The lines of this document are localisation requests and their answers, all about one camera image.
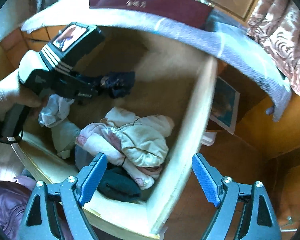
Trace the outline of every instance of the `hand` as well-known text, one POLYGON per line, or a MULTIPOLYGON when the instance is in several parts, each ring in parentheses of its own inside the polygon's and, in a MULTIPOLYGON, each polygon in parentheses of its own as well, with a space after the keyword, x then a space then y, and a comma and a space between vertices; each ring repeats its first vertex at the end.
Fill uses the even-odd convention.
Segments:
POLYGON ((47 99, 41 100, 33 91, 22 86, 18 81, 18 69, 0 81, 0 121, 14 104, 29 106, 39 114, 47 99))

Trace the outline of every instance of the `image on screen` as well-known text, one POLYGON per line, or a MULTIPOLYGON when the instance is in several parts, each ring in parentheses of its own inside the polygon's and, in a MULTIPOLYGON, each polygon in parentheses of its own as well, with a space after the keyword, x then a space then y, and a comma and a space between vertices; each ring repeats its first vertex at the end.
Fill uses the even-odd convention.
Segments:
POLYGON ((77 25, 69 26, 58 38, 55 39, 55 45, 62 52, 71 46, 77 39, 79 39, 87 29, 77 25))

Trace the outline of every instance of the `open drawer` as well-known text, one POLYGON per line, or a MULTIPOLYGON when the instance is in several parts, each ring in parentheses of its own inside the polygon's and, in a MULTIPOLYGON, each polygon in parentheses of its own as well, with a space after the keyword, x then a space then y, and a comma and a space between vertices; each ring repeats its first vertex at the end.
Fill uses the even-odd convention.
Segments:
MULTIPOLYGON (((89 76, 110 71, 135 71, 136 82, 125 98, 101 95, 83 105, 71 106, 69 120, 79 128, 99 122, 118 106, 139 116, 163 114, 175 122, 167 138, 169 153, 156 183, 144 191, 144 201, 111 200, 98 191, 83 207, 95 227, 120 239, 159 239, 191 172, 206 129, 214 94, 217 60, 194 47, 156 34, 121 28, 102 28, 106 41, 75 66, 89 76)), ((53 147, 51 131, 27 120, 23 141, 13 148, 37 180, 58 183, 78 170, 61 160, 53 147)))

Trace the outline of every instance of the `pink patterned garment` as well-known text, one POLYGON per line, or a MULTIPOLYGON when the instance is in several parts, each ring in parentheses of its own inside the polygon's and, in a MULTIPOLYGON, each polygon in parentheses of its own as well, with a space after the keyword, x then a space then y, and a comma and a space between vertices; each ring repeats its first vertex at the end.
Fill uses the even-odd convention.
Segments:
POLYGON ((251 36, 300 95, 300 10, 292 0, 259 0, 249 21, 251 36))

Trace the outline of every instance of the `silver screw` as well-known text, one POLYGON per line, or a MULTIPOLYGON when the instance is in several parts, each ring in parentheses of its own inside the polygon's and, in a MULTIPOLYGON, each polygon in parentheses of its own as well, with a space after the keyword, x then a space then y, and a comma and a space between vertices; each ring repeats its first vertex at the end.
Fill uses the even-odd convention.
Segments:
POLYGON ((225 183, 230 183, 230 182, 232 182, 232 178, 231 177, 223 177, 223 181, 225 183))
POLYGON ((67 179, 68 182, 72 183, 72 182, 75 182, 75 177, 74 176, 70 176, 68 179, 67 179))
POLYGON ((263 186, 263 183, 261 181, 256 181, 256 186, 257 187, 262 187, 263 186))
POLYGON ((36 184, 37 187, 42 187, 43 186, 43 181, 39 180, 36 184))

